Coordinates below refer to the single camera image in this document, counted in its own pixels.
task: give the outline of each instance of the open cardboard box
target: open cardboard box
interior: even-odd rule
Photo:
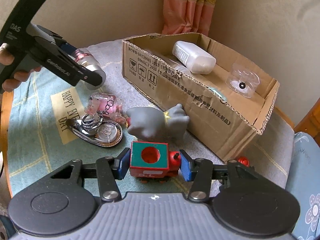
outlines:
[[[191,76],[175,71],[160,55],[171,57],[176,41],[195,43],[213,55],[217,60],[213,71]],[[188,130],[224,161],[235,158],[255,135],[263,133],[279,88],[279,82],[249,59],[199,33],[124,39],[122,62],[123,76],[162,110],[181,103],[190,116]],[[234,63],[259,76],[252,98],[232,91],[225,83]],[[222,92],[227,101],[210,87]]]

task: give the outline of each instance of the curtain fold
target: curtain fold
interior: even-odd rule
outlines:
[[[162,34],[208,35],[216,0],[164,0]]]

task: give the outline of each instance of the corrugated cardboard edge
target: corrugated cardboard edge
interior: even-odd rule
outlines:
[[[157,57],[157,56],[154,56],[153,54],[150,54],[149,52],[141,49],[140,47],[134,45],[133,43],[129,42],[129,40],[133,39],[133,38],[140,38],[140,37],[144,37],[144,36],[150,36],[151,38],[159,38],[159,37],[164,37],[164,36],[178,36],[178,35],[185,35],[186,33],[179,33],[179,34],[171,34],[171,35],[161,35],[161,34],[158,34],[158,33],[153,33],[153,34],[145,34],[145,35],[140,35],[140,36],[134,36],[134,37],[129,37],[129,38],[124,38],[122,40],[123,42],[123,53],[122,53],[122,76],[131,84],[133,85],[142,95],[144,95],[146,98],[148,98],[150,101],[152,101],[153,103],[155,103],[157,106],[159,106],[153,99],[151,99],[149,96],[147,96],[142,90],[140,90],[138,87],[136,87],[135,84],[133,84],[132,82],[130,82],[125,76],[124,76],[124,49],[125,49],[125,44],[128,44],[129,46],[135,48],[135,49],[138,49],[139,51],[142,51],[143,53],[147,54],[148,56],[154,58],[154,59],[157,59],[157,60],[160,60],[163,64],[165,64],[167,67],[169,67],[172,71],[174,71],[177,75],[179,76],[186,76],[188,79],[190,80],[193,80],[195,83],[197,83],[198,85],[206,88],[210,93],[212,93],[215,97],[217,97],[218,99],[221,99],[219,98],[215,93],[213,93],[208,86],[205,86],[204,84],[202,84],[201,82],[199,82],[198,80],[194,79],[193,77],[190,77],[188,75],[186,75],[185,73],[182,73],[180,71],[177,71],[177,70],[174,70],[170,65],[168,65],[166,62],[164,62],[161,58]],[[272,111],[273,111],[273,108],[274,108],[274,104],[275,104],[275,101],[276,101],[276,97],[277,97],[277,93],[278,93],[278,89],[279,89],[279,85],[278,84],[278,87],[276,88],[276,92],[274,94],[274,97],[273,97],[273,100],[272,100],[272,103],[271,103],[271,106],[269,108],[269,111],[268,111],[268,114],[267,116],[265,117],[265,120],[263,121],[263,125],[262,127],[258,130],[257,128],[255,128],[253,125],[251,125],[238,111],[236,111],[236,109],[234,109],[228,102],[224,101],[223,99],[221,99],[221,101],[223,101],[223,103],[225,103],[233,112],[235,112],[248,126],[250,126],[257,134],[259,135],[262,135],[265,128],[266,128],[266,125],[270,119],[270,116],[272,114]]]

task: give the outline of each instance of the beige wall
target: beige wall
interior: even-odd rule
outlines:
[[[0,0],[0,27],[18,0]],[[163,0],[47,0],[33,23],[84,47],[160,32]]]
[[[280,82],[297,125],[320,96],[320,0],[217,0],[209,36]]]

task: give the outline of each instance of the gray toy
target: gray toy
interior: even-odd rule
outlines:
[[[127,110],[128,133],[146,142],[165,142],[183,137],[189,116],[181,104],[162,112],[153,107],[133,107]]]

